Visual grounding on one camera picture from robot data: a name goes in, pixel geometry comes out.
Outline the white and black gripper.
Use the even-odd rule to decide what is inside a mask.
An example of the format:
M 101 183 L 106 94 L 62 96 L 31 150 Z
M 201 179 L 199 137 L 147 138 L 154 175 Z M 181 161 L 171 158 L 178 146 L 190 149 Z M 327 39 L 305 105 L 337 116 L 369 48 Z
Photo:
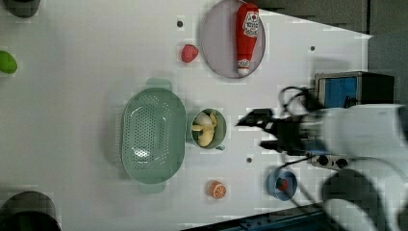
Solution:
M 277 152 L 285 151 L 290 156 L 305 156 L 308 152 L 324 150 L 321 141 L 313 140 L 308 132 L 301 128 L 302 116 L 277 118 L 273 121 L 272 109 L 254 109 L 243 118 L 237 126 L 265 128 L 273 121 L 271 134 L 277 141 L 261 141 L 260 146 Z

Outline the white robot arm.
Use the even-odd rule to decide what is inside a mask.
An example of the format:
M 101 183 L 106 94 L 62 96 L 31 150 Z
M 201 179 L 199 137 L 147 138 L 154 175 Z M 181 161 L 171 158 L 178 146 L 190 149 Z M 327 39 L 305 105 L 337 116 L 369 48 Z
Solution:
M 344 231 L 407 231 L 407 107 L 365 104 L 308 108 L 275 117 L 255 109 L 237 124 L 272 134 L 264 149 L 333 157 L 338 170 L 319 186 L 322 210 Z

